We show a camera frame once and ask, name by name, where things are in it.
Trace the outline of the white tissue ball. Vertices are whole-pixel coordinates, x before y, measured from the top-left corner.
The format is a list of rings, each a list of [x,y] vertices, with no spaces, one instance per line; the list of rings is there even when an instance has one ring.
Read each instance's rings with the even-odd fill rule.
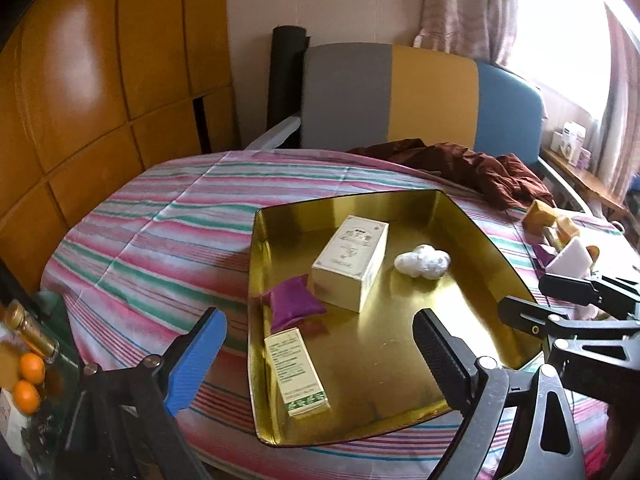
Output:
[[[395,269],[410,278],[439,280],[450,266],[448,252],[423,244],[416,246],[411,252],[404,252],[394,260]]]

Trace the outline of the cream cardboard box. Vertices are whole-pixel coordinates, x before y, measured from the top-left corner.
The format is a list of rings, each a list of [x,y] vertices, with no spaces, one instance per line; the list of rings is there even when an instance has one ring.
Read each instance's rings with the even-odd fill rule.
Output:
[[[387,222],[348,216],[311,266],[314,296],[360,312],[380,272],[389,228]]]

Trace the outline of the green white medicine box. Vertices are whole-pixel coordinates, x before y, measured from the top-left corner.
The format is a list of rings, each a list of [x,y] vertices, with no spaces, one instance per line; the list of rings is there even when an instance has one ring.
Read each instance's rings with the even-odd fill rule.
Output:
[[[326,389],[297,327],[265,339],[268,362],[288,414],[303,417],[329,407]]]

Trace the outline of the purple fabric sachet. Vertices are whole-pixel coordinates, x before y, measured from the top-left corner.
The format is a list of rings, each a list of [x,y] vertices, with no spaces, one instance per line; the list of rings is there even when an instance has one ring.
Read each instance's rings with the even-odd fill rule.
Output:
[[[271,333],[287,330],[308,316],[326,313],[326,307],[308,289],[308,274],[294,276],[262,294],[271,310]]]

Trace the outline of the lower orange tangerine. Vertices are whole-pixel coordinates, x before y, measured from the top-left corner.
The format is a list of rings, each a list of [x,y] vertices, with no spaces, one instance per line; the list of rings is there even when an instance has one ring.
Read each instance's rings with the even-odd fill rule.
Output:
[[[19,380],[12,391],[15,406],[26,416],[35,414],[41,404],[41,396],[38,389],[26,380]]]

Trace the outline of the orange tangerine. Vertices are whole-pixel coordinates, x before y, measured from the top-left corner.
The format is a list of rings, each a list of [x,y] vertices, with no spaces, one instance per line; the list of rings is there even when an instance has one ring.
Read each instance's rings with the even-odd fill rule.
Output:
[[[15,406],[26,416],[35,414],[41,404],[41,396],[38,389],[26,380],[19,380],[12,391]]]
[[[41,385],[46,378],[46,363],[34,352],[26,352],[18,360],[21,378],[34,386]]]

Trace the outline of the upper orange tangerine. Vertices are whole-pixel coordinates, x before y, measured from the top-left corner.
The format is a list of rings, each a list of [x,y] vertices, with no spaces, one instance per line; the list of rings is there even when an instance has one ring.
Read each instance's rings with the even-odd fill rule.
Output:
[[[18,360],[21,378],[34,386],[41,385],[46,378],[46,363],[34,352],[26,352]]]

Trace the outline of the yellow wooden toy block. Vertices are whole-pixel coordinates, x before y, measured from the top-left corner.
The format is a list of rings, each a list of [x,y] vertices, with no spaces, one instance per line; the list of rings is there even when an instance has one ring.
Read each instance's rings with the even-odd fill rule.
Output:
[[[574,237],[580,237],[587,246],[592,258],[591,266],[600,256],[600,249],[586,242],[577,224],[570,217],[560,214],[559,211],[541,200],[533,201],[527,209],[521,225],[525,239],[532,244],[536,263],[543,271]]]

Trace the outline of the wooden side shelf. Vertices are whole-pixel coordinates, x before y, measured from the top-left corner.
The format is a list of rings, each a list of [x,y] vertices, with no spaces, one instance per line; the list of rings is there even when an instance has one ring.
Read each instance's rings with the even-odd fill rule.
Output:
[[[615,211],[625,217],[629,210],[624,205],[621,198],[614,196],[608,188],[589,171],[578,169],[548,148],[543,148],[540,152],[541,158],[548,162],[554,169],[560,170],[567,179],[577,186],[580,192],[585,192],[590,200],[596,200],[601,206]]]

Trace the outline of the dark red crumpled cloth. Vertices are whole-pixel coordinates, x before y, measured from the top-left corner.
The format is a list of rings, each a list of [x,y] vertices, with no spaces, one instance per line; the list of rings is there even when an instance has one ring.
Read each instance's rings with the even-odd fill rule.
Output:
[[[349,153],[436,174],[480,193],[489,205],[499,210],[527,208],[535,200],[555,206],[544,182],[514,154],[494,157],[460,144],[426,145],[420,139],[362,146]]]

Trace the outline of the gold capped glass bottle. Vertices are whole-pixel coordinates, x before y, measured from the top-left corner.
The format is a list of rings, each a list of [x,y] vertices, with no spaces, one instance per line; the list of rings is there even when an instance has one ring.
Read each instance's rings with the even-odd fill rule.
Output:
[[[12,300],[6,307],[3,322],[44,362],[52,364],[56,360],[60,352],[60,344],[44,330],[17,299]]]

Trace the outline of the striped pink green bedsheet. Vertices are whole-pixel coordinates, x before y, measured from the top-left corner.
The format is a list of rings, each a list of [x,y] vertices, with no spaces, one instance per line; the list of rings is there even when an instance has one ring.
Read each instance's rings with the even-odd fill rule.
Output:
[[[270,448],[254,433],[246,367],[256,211],[422,188],[445,191],[536,287],[521,211],[500,212],[474,192],[392,162],[316,150],[225,152],[146,170],[64,236],[41,286],[64,300],[81,357],[107,370],[163,353],[205,309],[224,311],[224,348],[193,404],[178,415],[207,463],[243,479],[423,479],[457,430],[458,415],[352,443]]]

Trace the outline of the grey yellow blue headboard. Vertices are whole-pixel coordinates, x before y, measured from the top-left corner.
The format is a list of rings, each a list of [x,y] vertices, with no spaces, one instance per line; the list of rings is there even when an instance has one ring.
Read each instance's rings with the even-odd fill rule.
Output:
[[[404,139],[449,142],[533,165],[539,92],[502,68],[449,53],[343,42],[305,54],[300,145],[347,152]]]

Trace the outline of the black rolled mat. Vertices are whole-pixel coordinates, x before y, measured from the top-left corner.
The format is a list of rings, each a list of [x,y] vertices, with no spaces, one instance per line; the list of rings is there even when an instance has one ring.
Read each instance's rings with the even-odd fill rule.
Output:
[[[310,37],[303,27],[281,25],[272,30],[266,119],[268,129],[300,111],[304,56],[309,43]]]

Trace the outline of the white bed frame rail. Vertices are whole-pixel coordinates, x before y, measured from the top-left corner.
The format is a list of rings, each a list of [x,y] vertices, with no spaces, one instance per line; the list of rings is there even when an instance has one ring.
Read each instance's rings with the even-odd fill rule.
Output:
[[[274,150],[282,145],[290,136],[300,128],[302,121],[297,115],[292,115],[268,129],[261,136],[245,148],[247,151],[268,151]]]

